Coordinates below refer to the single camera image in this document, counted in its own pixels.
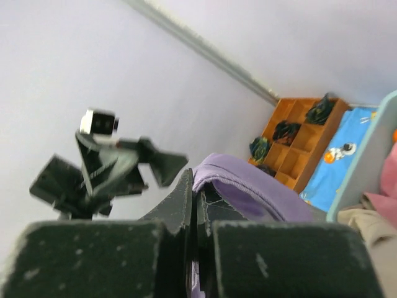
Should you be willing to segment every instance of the beige cloth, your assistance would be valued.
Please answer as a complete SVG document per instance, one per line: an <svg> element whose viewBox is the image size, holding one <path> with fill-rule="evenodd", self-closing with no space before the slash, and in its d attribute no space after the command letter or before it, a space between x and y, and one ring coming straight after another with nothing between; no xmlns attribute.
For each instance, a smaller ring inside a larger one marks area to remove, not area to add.
<svg viewBox="0 0 397 298"><path fill-rule="evenodd" d="M386 298L397 297L397 230L363 204L341 210L338 222L360 232Z"/></svg>

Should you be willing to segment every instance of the orange object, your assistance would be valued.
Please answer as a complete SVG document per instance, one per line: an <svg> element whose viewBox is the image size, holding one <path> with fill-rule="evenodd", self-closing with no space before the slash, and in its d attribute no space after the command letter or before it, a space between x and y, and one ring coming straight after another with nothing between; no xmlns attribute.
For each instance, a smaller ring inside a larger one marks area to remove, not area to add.
<svg viewBox="0 0 397 298"><path fill-rule="evenodd" d="M327 152L324 155L324 161L326 163L333 163L335 161L335 157L332 155L331 152Z"/></svg>

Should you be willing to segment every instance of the pink cloth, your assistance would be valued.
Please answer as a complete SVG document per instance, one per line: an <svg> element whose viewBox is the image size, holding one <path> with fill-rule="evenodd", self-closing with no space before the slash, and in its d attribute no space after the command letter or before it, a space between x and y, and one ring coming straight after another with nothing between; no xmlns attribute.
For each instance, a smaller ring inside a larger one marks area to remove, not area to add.
<svg viewBox="0 0 397 298"><path fill-rule="evenodd" d="M374 209L397 228L397 143L383 164L380 194L365 192Z"/></svg>

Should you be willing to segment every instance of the camera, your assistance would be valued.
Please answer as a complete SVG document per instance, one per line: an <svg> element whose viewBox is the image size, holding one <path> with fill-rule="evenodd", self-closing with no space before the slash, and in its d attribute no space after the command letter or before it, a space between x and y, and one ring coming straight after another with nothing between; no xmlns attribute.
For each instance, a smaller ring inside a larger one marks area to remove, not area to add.
<svg viewBox="0 0 397 298"><path fill-rule="evenodd" d="M80 133L112 135L118 128L118 118L113 112L88 109L81 118Z"/></svg>

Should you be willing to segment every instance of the light blue container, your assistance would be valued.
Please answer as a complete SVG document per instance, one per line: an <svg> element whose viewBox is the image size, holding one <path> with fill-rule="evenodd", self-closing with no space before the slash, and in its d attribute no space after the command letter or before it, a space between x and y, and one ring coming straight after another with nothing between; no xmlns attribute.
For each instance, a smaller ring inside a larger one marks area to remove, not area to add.
<svg viewBox="0 0 397 298"><path fill-rule="evenodd" d="M396 129L397 91L394 91L382 100L327 214L328 222L335 222L341 209L358 204L363 192L379 193L380 172Z"/></svg>

